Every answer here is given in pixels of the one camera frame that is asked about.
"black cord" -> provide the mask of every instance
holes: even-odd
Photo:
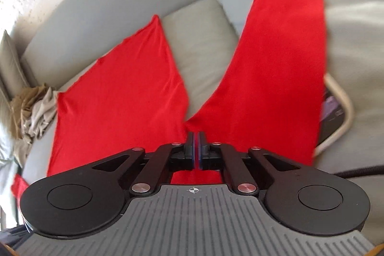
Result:
[[[345,178],[345,179],[365,177],[365,176],[384,175],[384,165],[376,165],[376,166],[345,170],[343,172],[334,173],[334,175],[341,178]]]

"crumpled cloth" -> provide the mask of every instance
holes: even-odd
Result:
[[[13,154],[21,167],[35,138],[41,139],[56,115],[57,91],[47,85],[26,87],[12,99],[12,135],[17,139]]]

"metal rivet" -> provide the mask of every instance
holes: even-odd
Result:
[[[251,183],[242,183],[237,187],[237,190],[243,193],[251,193],[256,191],[256,186]]]
[[[138,193],[148,192],[149,189],[150,189],[150,185],[147,183],[135,183],[132,186],[132,190]]]

